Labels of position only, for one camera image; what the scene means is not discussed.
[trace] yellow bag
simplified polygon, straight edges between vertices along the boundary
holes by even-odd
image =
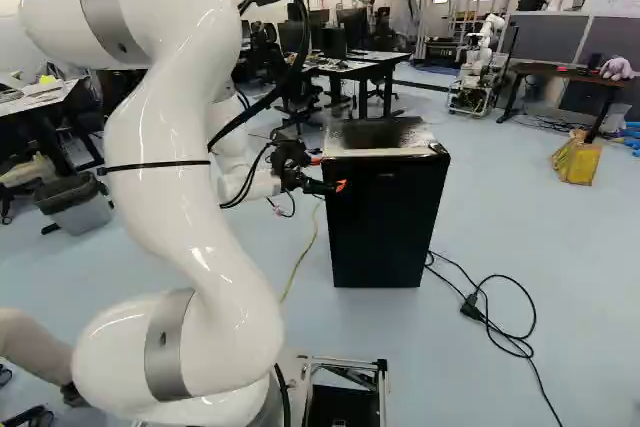
[[[587,132],[576,129],[571,138],[552,156],[551,164],[563,182],[578,185],[592,185],[598,170],[602,146],[585,144]]]

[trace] table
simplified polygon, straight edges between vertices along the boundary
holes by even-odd
[[[379,50],[352,50],[347,52],[347,60],[371,62],[378,64],[376,76],[384,78],[384,117],[395,117],[403,111],[391,112],[391,97],[393,95],[393,71],[396,65],[411,58],[405,52],[382,52]]]
[[[376,77],[380,73],[380,64],[374,62],[362,62],[359,60],[335,60],[341,62],[344,67],[336,67],[332,64],[316,64],[312,62],[305,63],[303,73],[308,75],[324,75],[329,77],[331,83],[331,102],[337,103],[340,98],[340,80],[356,80],[358,84],[358,115],[361,119],[367,118],[367,81],[373,77]],[[389,102],[387,104],[385,98],[384,116],[388,117],[391,114],[391,94],[389,94]]]
[[[516,74],[516,78],[513,81],[513,85],[511,86],[511,91],[509,92],[509,99],[507,100],[507,105],[504,109],[504,114],[496,122],[498,124],[502,124],[506,120],[509,120],[514,115],[519,113],[518,109],[513,108],[513,104],[516,100],[516,96],[518,95],[518,90],[520,89],[520,85],[522,84],[522,79],[524,79],[528,75],[538,75],[544,77],[561,77],[563,79],[568,79],[574,82],[585,82],[591,84],[602,85],[606,91],[607,96],[602,106],[602,109],[598,113],[596,117],[596,121],[591,127],[589,134],[585,139],[585,142],[590,144],[598,135],[598,131],[600,130],[600,126],[602,122],[604,122],[607,113],[609,112],[609,108],[611,104],[615,100],[616,94],[621,88],[626,87],[631,82],[628,80],[621,80],[618,82],[614,82],[613,80],[603,79],[598,74],[592,75],[584,75],[577,71],[577,69],[568,69],[568,70],[558,70],[558,66],[554,64],[542,64],[542,63],[521,63],[513,66],[511,68],[513,72]]]
[[[53,163],[56,173],[61,177],[73,175],[79,170],[86,170],[104,163],[102,155],[95,147],[89,132],[78,121],[77,112],[73,108],[64,110],[65,116],[69,119],[73,132],[78,136],[85,148],[93,157],[93,161],[80,166],[74,166],[62,150],[55,128],[42,111],[42,108],[56,106],[68,107],[74,99],[84,95],[84,82],[81,79],[74,79],[65,82],[65,88],[51,91],[39,91],[42,86],[24,87],[24,97],[0,103],[0,117],[15,116],[18,122],[27,126],[29,133],[38,143],[38,149],[46,155]]]

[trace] power cable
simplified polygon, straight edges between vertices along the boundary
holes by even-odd
[[[243,0],[238,4],[238,10],[240,15],[244,14],[246,10],[253,4],[256,0]],[[276,85],[271,91],[258,100],[255,104],[250,106],[247,110],[241,112],[236,117],[231,119],[221,130],[218,132],[213,139],[209,141],[207,144],[207,149],[210,151],[213,146],[220,141],[223,137],[228,135],[230,132],[234,131],[241,125],[245,124],[249,119],[255,117],[263,110],[269,108],[271,104],[281,96],[282,89],[285,85],[287,85],[295,75],[298,75],[302,71],[302,67],[304,66],[304,62],[307,58],[307,54],[309,53],[309,39],[310,39],[310,24],[309,24],[309,13],[307,12],[307,8],[304,5],[303,0],[293,0],[293,2],[298,7],[300,11],[300,15],[302,16],[302,22],[304,25],[302,39],[300,41],[300,45],[298,46],[298,52],[296,55],[293,64],[289,67],[287,72],[278,79]]]
[[[436,272],[432,268],[433,264],[435,263],[436,257],[438,259],[440,259],[440,260],[443,260],[443,261],[455,266],[465,276],[465,278],[469,281],[469,283],[471,285],[473,285],[473,287],[474,287],[473,293],[470,294],[470,295],[465,295],[462,292],[462,290],[459,289],[458,287],[456,287],[451,281],[449,281],[447,278],[445,278],[444,276],[442,276],[441,274]],[[489,276],[485,277],[484,279],[482,279],[480,281],[480,283],[476,284],[473,281],[473,279],[469,276],[469,274],[466,272],[466,270],[464,270],[460,264],[454,262],[451,259],[448,259],[447,257],[443,256],[442,254],[438,254],[437,252],[433,252],[433,251],[430,251],[427,254],[427,263],[425,264],[424,267],[425,267],[426,270],[428,270],[433,275],[435,275],[438,279],[440,279],[441,281],[446,283],[449,287],[451,287],[460,297],[462,297],[463,303],[462,303],[462,306],[460,308],[460,313],[462,315],[464,315],[465,317],[468,317],[468,318],[470,318],[470,319],[472,319],[472,320],[474,320],[476,322],[480,322],[480,323],[484,324],[486,332],[487,332],[487,336],[489,337],[489,340],[491,340],[491,342],[496,347],[498,347],[500,350],[502,350],[503,352],[505,352],[505,353],[507,353],[507,354],[509,354],[509,355],[511,355],[513,357],[517,357],[517,358],[520,358],[520,359],[525,359],[529,363],[529,365],[531,366],[531,368],[532,368],[532,370],[533,370],[533,372],[534,372],[534,374],[536,376],[536,380],[538,382],[538,387],[540,389],[540,393],[542,394],[542,397],[543,397],[544,401],[546,402],[547,406],[549,407],[549,410],[553,414],[553,417],[555,418],[556,423],[558,424],[558,426],[559,427],[563,427],[562,421],[560,420],[560,417],[556,413],[556,410],[553,407],[553,404],[551,403],[551,400],[547,396],[547,393],[545,391],[544,385],[542,383],[542,378],[540,377],[540,372],[538,372],[538,368],[536,367],[535,363],[533,362],[533,355],[534,355],[533,347],[527,342],[527,339],[529,337],[531,337],[531,334],[533,334],[533,331],[535,330],[536,324],[538,322],[536,306],[535,306],[535,303],[533,302],[533,299],[532,299],[531,295],[527,291],[527,289],[525,289],[524,286],[522,284],[520,284],[517,280],[513,279],[512,277],[509,277],[507,275],[502,275],[502,274],[489,275]],[[490,280],[493,280],[493,279],[506,280],[506,281],[516,285],[525,294],[527,300],[529,301],[529,304],[531,305],[531,310],[532,310],[532,313],[533,313],[533,319],[531,321],[531,326],[529,327],[529,329],[528,329],[526,334],[524,334],[524,335],[510,334],[509,332],[506,332],[504,329],[500,328],[498,325],[496,325],[491,320],[491,318],[489,316],[489,296],[482,289],[482,287],[487,282],[489,282]],[[478,301],[478,294],[481,294],[483,299],[484,299],[484,312],[482,312],[478,307],[476,307],[476,303]],[[516,350],[513,351],[511,349],[507,349],[507,348],[503,347],[502,345],[500,345],[498,343],[498,341],[496,340],[496,337],[495,337],[496,335],[499,336],[499,338],[502,338],[505,341],[507,341]]]
[[[249,191],[251,190],[251,185],[253,184],[253,179],[256,175],[256,170],[258,169],[258,164],[260,163],[260,159],[262,158],[262,155],[267,151],[267,149],[271,146],[274,145],[274,142],[269,142],[267,144],[265,144],[265,146],[262,148],[262,150],[260,150],[260,152],[258,153],[258,155],[256,156],[255,160],[253,161],[253,164],[251,165],[251,167],[249,168],[249,172],[247,173],[247,177],[245,178],[242,186],[240,187],[240,190],[238,191],[238,193],[228,202],[223,202],[222,204],[220,204],[220,208],[221,209],[230,209],[232,207],[235,207],[237,205],[239,205],[240,203],[242,203],[242,201],[244,201],[244,199],[247,198],[247,195],[249,194]]]
[[[282,397],[282,424],[283,427],[291,427],[291,403],[289,402],[289,387],[284,380],[284,375],[278,364],[273,366],[276,372],[276,379],[280,386],[280,396]]]
[[[291,219],[293,218],[294,215],[296,215],[296,201],[293,198],[293,195],[291,195],[291,192],[289,192],[288,190],[285,190],[284,193],[287,194],[291,199],[291,213],[289,214],[287,214],[286,212],[283,212],[282,209],[280,209],[280,206],[276,204],[273,200],[271,200],[269,197],[265,197],[265,198],[267,199],[267,202],[269,202],[269,205],[271,205],[271,207],[273,208],[274,212],[276,212],[279,217],[284,217],[285,219]]]
[[[291,291],[291,286],[293,285],[293,280],[295,279],[296,274],[298,273],[298,268],[300,267],[300,264],[302,263],[304,258],[307,256],[307,254],[311,250],[311,247],[313,247],[313,244],[318,238],[318,221],[316,220],[316,212],[318,211],[318,207],[320,207],[320,205],[322,205],[322,202],[318,202],[316,206],[313,208],[313,212],[311,212],[311,219],[313,220],[313,235],[311,236],[311,240],[309,241],[309,244],[302,251],[302,253],[300,254],[300,257],[298,257],[298,260],[296,260],[296,263],[293,265],[293,270],[291,271],[289,280],[287,280],[287,285],[285,286],[284,291],[282,292],[282,296],[280,297],[281,304],[283,304],[284,301],[287,300],[287,296],[289,295],[289,292]]]

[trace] black pedestal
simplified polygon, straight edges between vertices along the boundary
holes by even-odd
[[[324,180],[336,287],[419,287],[450,156],[419,118],[330,126]]]

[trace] white robot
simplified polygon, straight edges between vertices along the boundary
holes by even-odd
[[[496,83],[502,76],[507,56],[494,54],[489,46],[492,37],[503,29],[504,24],[502,17],[489,14],[479,32],[467,34],[467,61],[460,67],[455,82],[458,94],[451,97],[451,102],[447,97],[450,113],[483,117],[491,110],[496,99]]]
[[[233,0],[21,0],[31,39],[51,58],[93,69],[149,67],[104,136],[113,200],[130,235],[192,288],[100,313],[78,340],[73,377],[94,406],[173,425],[241,427],[259,414],[283,344],[279,305],[219,204],[248,171],[229,90],[241,46]],[[248,198],[280,192],[258,172]]]
[[[482,69],[489,65],[493,55],[493,51],[489,48],[491,38],[502,30],[504,24],[502,17],[489,14],[480,32],[467,34],[471,40],[471,46],[467,50],[467,62],[463,65],[463,69],[471,69],[473,75],[477,76],[482,73]]]

